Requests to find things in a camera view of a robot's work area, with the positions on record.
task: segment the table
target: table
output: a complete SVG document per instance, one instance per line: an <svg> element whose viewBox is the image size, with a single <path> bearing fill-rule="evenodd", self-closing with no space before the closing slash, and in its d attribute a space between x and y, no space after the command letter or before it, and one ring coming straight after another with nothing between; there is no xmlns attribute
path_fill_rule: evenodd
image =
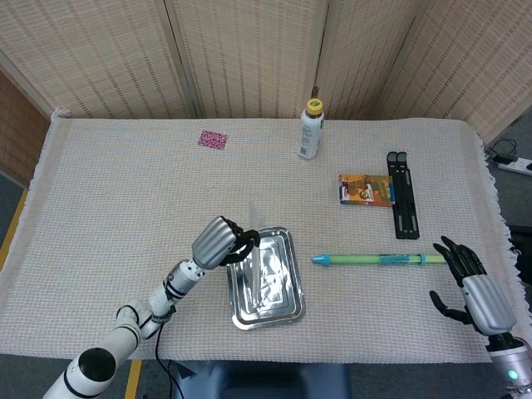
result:
<svg viewBox="0 0 532 399"><path fill-rule="evenodd" d="M203 129L224 150L197 145ZM532 339L508 230L480 140L464 122L326 121L318 156L297 157L296 120L77 120L55 116L0 274L0 352L73 357L113 328L128 299L147 299L217 214L288 228L307 312L298 323L239 331L223 268L182 301L162 357L281 362L487 362L485 340L443 318L428 296L462 299L445 265L324 268L312 254L431 252L441 234L473 248ZM388 208L340 205L342 172L386 174L405 150L421 238L395 239ZM155 342L133 354L153 358Z"/></svg>

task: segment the floor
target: floor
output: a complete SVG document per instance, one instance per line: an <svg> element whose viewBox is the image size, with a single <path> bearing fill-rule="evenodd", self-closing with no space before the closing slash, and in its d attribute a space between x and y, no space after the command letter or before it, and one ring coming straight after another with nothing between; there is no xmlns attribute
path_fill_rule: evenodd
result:
<svg viewBox="0 0 532 399"><path fill-rule="evenodd" d="M517 140L518 155L532 159L532 112L504 133ZM501 213L508 224L532 227L532 177L490 165L499 190ZM0 175L0 242L3 241L22 189ZM67 360L0 355L0 390L6 399L33 399L61 374ZM130 363L120 369L103 398L124 397ZM505 394L490 364L351 365L353 398L499 398ZM142 362L137 398L167 397L168 378L156 362Z"/></svg>

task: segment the yellow floor line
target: yellow floor line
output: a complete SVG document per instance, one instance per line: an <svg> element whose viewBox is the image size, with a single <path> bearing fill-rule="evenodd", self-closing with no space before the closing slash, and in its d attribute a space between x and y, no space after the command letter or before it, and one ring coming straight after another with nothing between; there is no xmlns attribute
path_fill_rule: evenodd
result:
<svg viewBox="0 0 532 399"><path fill-rule="evenodd" d="M17 229L18 218L20 218L20 213L22 212L22 208L24 208L24 203L26 202L26 195L27 190L24 190L20 196L20 200L18 201L13 219L11 219L11 223L9 224L9 229L7 229L6 238L3 239L2 248L0 249L0 270L2 270L3 263L6 261L7 252L9 251L9 247L13 240L13 235L15 235L15 230Z"/></svg>
<svg viewBox="0 0 532 399"><path fill-rule="evenodd" d="M130 368L130 376L127 379L127 388L124 399L135 399L136 388L139 386L140 368L142 367L141 360L132 360Z"/></svg>

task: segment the white bottle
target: white bottle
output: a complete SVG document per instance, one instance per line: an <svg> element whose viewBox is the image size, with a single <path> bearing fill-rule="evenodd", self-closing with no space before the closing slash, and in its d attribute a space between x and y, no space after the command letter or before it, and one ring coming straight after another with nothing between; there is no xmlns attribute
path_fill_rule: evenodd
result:
<svg viewBox="0 0 532 399"><path fill-rule="evenodd" d="M318 142L322 136L324 115L323 103L318 98L307 101L307 108L301 112L301 140L299 156L311 160L318 152Z"/></svg>

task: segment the foil tray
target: foil tray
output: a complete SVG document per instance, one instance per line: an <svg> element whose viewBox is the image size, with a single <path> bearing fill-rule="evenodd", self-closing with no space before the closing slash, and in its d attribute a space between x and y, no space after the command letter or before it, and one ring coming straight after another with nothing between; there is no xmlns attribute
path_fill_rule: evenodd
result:
<svg viewBox="0 0 532 399"><path fill-rule="evenodd" d="M242 330L290 323L305 314L292 235L283 227L267 227L260 234L260 302L252 295L250 254L227 268L231 318Z"/></svg>

